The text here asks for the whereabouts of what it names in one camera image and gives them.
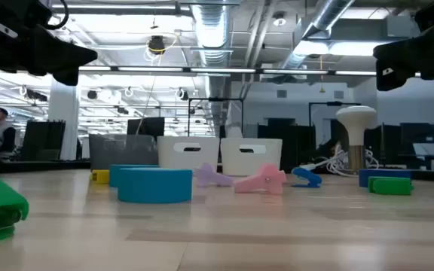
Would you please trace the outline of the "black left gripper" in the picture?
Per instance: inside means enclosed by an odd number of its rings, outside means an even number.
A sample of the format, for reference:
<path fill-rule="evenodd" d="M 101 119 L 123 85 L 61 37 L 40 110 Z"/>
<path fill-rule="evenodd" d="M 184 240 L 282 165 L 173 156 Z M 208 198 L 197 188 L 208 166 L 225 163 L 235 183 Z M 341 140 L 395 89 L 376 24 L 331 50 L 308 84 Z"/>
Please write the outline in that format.
<path fill-rule="evenodd" d="M 40 0 L 0 0 L 0 69 L 53 72 L 66 86 L 77 86 L 79 68 L 98 58 L 95 50 L 50 34 L 50 9 Z"/>

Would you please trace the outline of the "small yellow block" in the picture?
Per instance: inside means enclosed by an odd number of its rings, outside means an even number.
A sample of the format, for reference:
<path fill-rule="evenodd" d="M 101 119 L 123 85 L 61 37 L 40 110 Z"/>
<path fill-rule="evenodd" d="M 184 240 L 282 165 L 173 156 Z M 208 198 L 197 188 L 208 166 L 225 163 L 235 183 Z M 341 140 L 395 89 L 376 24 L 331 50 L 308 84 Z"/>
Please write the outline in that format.
<path fill-rule="evenodd" d="M 109 170 L 108 169 L 94 169 L 90 173 L 90 180 L 94 184 L 108 184 L 109 183 Z"/>

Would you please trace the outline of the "silver ribbed ventilation duct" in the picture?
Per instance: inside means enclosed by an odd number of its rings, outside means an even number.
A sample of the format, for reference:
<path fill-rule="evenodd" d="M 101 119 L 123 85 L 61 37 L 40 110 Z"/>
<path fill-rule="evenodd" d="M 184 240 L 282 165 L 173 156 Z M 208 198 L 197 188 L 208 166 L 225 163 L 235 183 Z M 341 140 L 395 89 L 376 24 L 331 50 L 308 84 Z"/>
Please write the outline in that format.
<path fill-rule="evenodd" d="M 224 5 L 194 5 L 191 7 L 195 18 L 195 33 L 197 42 L 203 49 L 200 58 L 203 66 L 228 66 L 230 53 L 228 34 L 230 24 L 230 9 Z"/>

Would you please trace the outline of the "dark blue tape roll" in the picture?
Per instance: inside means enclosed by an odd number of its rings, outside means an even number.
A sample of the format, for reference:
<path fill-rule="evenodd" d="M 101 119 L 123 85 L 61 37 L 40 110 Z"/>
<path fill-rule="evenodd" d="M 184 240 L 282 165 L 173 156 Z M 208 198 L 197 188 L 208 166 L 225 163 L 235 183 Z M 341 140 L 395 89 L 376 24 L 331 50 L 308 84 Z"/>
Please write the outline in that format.
<path fill-rule="evenodd" d="M 360 169 L 358 174 L 359 186 L 368 187 L 369 177 L 412 178 L 411 171 L 404 169 Z"/>

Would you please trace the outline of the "green rectangular block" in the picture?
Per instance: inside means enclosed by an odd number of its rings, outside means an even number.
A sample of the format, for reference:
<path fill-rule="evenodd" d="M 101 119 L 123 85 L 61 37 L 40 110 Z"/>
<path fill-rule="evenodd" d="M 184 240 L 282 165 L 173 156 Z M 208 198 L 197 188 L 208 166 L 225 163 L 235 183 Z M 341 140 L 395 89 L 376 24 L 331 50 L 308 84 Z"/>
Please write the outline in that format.
<path fill-rule="evenodd" d="M 414 186 L 410 178 L 373 176 L 368 178 L 370 193 L 394 196 L 410 196 Z"/>

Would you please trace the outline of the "black stand frame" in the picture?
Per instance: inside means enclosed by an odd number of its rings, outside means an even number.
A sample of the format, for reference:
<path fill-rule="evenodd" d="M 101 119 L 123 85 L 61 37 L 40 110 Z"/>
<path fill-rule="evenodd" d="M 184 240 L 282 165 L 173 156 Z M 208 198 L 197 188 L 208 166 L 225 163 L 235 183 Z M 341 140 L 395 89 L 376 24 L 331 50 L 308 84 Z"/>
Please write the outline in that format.
<path fill-rule="evenodd" d="M 308 112 L 308 126 L 313 126 L 312 121 L 312 107 L 314 105 L 325 105 L 327 107 L 342 107 L 344 105 L 362 105 L 361 103 L 357 102 L 339 102 L 339 101 L 332 101 L 332 102 L 309 102 L 307 105 L 307 112 Z"/>
<path fill-rule="evenodd" d="M 234 108 L 240 113 L 240 121 L 231 122 L 231 109 Z M 209 127 L 208 130 L 215 136 L 221 136 L 221 130 L 232 126 L 240 125 L 240 131 L 244 131 L 244 100 L 241 98 L 224 98 L 224 97 L 208 97 L 208 98 L 190 98 L 187 104 L 187 126 L 186 136 L 190 136 L 191 131 L 191 116 L 196 111 L 204 113 L 203 119 Z"/>

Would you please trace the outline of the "pink staple remover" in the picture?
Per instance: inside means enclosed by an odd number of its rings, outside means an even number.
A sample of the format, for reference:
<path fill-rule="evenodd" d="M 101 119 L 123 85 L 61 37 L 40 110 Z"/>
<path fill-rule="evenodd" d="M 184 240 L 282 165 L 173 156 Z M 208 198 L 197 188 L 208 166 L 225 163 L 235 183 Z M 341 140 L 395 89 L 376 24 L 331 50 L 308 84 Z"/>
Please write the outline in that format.
<path fill-rule="evenodd" d="M 283 193 L 286 173 L 272 163 L 263 164 L 254 175 L 241 178 L 234 184 L 235 193 L 251 193 L 262 190 L 272 195 Z"/>

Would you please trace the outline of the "white mushroom lamp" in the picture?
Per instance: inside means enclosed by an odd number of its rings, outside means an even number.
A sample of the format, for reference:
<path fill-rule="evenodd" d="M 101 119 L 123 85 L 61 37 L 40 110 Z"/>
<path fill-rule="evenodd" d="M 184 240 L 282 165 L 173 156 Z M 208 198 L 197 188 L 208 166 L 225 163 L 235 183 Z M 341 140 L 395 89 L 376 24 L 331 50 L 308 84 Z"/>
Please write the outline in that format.
<path fill-rule="evenodd" d="M 377 112 L 365 105 L 354 105 L 337 111 L 336 118 L 344 126 L 348 136 L 348 168 L 359 174 L 365 168 L 365 131 L 375 122 Z"/>

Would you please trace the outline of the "purple staple remover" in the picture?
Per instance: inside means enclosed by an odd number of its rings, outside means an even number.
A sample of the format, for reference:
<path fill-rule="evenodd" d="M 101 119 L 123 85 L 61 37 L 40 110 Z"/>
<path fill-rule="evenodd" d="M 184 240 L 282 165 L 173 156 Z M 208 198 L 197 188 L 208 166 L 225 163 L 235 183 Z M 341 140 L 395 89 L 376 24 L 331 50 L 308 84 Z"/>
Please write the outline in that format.
<path fill-rule="evenodd" d="M 197 185 L 200 187 L 210 186 L 211 184 L 223 187 L 233 187 L 233 178 L 215 171 L 209 163 L 203 163 L 200 168 L 193 171 L 197 179 Z"/>

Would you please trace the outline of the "black partition panel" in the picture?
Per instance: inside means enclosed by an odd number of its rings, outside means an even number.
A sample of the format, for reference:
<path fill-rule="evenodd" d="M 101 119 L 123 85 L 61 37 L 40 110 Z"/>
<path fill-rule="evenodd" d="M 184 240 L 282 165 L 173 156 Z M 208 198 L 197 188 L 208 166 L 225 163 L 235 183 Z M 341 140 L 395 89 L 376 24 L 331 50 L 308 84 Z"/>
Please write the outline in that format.
<path fill-rule="evenodd" d="M 23 161 L 59 160 L 66 123 L 64 121 L 28 121 L 20 149 Z"/>

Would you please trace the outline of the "black cabinet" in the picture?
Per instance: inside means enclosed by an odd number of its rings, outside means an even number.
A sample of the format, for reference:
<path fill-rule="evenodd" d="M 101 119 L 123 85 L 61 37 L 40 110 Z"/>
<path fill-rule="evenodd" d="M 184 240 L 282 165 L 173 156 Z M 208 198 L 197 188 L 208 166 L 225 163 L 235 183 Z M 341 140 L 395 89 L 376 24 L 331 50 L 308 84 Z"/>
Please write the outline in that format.
<path fill-rule="evenodd" d="M 315 128 L 298 125 L 290 118 L 268 118 L 267 125 L 258 125 L 258 137 L 282 140 L 280 169 L 286 173 L 309 162 L 316 148 Z"/>

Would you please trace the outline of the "silver slanted ventilation duct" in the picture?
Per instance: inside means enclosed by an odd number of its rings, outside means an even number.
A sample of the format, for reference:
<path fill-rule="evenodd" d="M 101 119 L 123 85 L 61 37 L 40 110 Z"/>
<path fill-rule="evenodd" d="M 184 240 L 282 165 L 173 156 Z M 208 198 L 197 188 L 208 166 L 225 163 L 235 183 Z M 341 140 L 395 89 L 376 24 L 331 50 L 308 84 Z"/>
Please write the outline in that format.
<path fill-rule="evenodd" d="M 355 0 L 319 0 L 314 12 L 298 21 L 292 36 L 294 47 L 279 67 L 297 69 L 308 56 L 323 54 L 319 49 L 323 49 L 324 44 L 313 43 L 308 38 L 317 36 L 317 39 L 329 40 L 333 25 L 354 2 Z"/>

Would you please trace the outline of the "small blue stapler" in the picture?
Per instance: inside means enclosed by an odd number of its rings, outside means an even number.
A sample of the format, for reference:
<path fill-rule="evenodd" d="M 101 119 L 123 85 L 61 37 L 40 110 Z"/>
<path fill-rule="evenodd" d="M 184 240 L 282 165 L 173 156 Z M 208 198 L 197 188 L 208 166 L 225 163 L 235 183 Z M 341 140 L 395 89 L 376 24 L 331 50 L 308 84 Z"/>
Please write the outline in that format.
<path fill-rule="evenodd" d="M 305 180 L 306 184 L 293 184 L 293 187 L 306 187 L 306 188 L 320 188 L 322 184 L 322 178 L 310 170 L 298 167 L 292 170 L 292 174 L 302 180 Z"/>

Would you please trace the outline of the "white plastic bin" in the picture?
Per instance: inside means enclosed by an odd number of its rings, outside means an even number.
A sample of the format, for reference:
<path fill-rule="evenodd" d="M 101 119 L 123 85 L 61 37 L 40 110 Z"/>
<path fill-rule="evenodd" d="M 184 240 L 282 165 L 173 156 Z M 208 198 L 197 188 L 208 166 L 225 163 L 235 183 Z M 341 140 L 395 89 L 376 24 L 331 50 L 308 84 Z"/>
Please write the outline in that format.
<path fill-rule="evenodd" d="M 274 164 L 279 169 L 282 144 L 281 139 L 222 139 L 222 173 L 238 177 L 253 175 L 264 164 Z"/>
<path fill-rule="evenodd" d="M 199 169 L 204 163 L 217 170 L 220 139 L 196 136 L 159 136 L 158 163 L 167 169 Z"/>

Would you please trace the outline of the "black monitor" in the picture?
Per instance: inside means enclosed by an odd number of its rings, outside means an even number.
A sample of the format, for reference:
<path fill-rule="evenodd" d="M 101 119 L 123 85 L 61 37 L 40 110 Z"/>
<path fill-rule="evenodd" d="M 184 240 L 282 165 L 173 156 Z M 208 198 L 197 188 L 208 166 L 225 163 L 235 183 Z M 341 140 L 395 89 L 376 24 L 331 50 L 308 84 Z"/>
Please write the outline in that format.
<path fill-rule="evenodd" d="M 159 136 L 164 135 L 164 130 L 164 117 L 146 117 L 142 119 L 131 119 L 127 121 L 128 135 L 153 136 L 154 140 L 157 140 Z"/>

